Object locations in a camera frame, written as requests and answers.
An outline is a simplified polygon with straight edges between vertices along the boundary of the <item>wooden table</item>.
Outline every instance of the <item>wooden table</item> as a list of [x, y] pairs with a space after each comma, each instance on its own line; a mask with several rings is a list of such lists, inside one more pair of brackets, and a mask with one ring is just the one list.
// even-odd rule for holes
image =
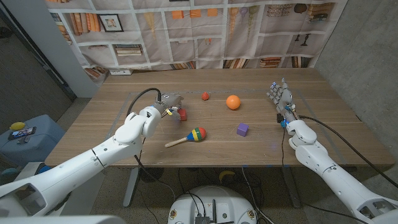
[[[344, 136], [375, 165], [391, 165], [393, 157], [361, 122], [349, 106], [315, 69], [214, 69], [174, 70], [110, 76], [95, 97], [77, 117], [70, 129], [46, 159], [56, 166], [95, 147], [120, 127], [132, 99], [142, 90], [156, 87], [163, 93], [180, 93], [185, 99], [187, 121], [176, 122], [166, 116], [153, 137], [146, 139], [141, 161], [148, 167], [262, 167], [282, 165], [282, 135], [276, 123], [275, 105], [266, 96], [272, 82], [285, 78], [292, 90], [298, 114], [328, 124]], [[210, 94], [208, 101], [201, 94]], [[241, 106], [232, 111], [225, 100], [238, 95]], [[139, 112], [151, 105], [156, 93], [145, 94], [134, 105]], [[332, 159], [341, 165], [360, 166], [365, 162], [326, 128], [305, 122], [318, 134]], [[249, 125], [248, 135], [236, 134], [239, 123]], [[164, 144], [186, 136], [193, 128], [204, 127], [206, 139], [186, 142], [171, 148]], [[301, 166], [294, 150], [284, 141], [284, 164]], [[135, 167], [134, 158], [113, 166]]]

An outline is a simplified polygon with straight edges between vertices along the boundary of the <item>yellow object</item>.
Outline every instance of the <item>yellow object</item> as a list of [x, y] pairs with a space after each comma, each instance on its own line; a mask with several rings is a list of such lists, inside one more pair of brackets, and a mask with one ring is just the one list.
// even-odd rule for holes
[[221, 172], [220, 175], [218, 176], [221, 184], [223, 183], [223, 177], [225, 175], [235, 175], [235, 172], [230, 171], [230, 170], [224, 170], [223, 172]]
[[14, 124], [11, 125], [10, 129], [18, 131], [18, 130], [21, 130], [22, 128], [24, 128], [24, 127], [25, 127], [25, 123], [23, 123], [23, 122], [15, 122]]
[[170, 116], [173, 115], [173, 113], [172, 113], [169, 109], [166, 109], [166, 112], [167, 112]]

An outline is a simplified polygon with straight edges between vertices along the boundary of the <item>picture frame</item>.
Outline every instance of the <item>picture frame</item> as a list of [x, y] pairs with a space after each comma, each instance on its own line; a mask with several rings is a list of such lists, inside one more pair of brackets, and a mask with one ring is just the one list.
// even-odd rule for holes
[[123, 32], [118, 14], [98, 14], [105, 32]]

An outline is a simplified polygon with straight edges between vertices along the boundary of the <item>purple cube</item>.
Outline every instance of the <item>purple cube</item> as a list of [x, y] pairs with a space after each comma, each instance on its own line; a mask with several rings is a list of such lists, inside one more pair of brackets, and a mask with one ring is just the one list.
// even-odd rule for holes
[[248, 129], [249, 129], [249, 126], [247, 124], [240, 123], [238, 126], [238, 130], [236, 130], [236, 134], [245, 137], [246, 134], [248, 133]]

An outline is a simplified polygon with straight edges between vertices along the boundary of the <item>wooden handle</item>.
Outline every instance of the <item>wooden handle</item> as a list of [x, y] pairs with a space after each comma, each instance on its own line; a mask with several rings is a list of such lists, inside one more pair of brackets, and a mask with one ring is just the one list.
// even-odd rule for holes
[[171, 146], [174, 146], [174, 145], [176, 145], [178, 143], [185, 142], [185, 141], [187, 141], [187, 137], [181, 138], [181, 139], [176, 140], [176, 141], [169, 142], [166, 145], [164, 145], [164, 147], [171, 147]]

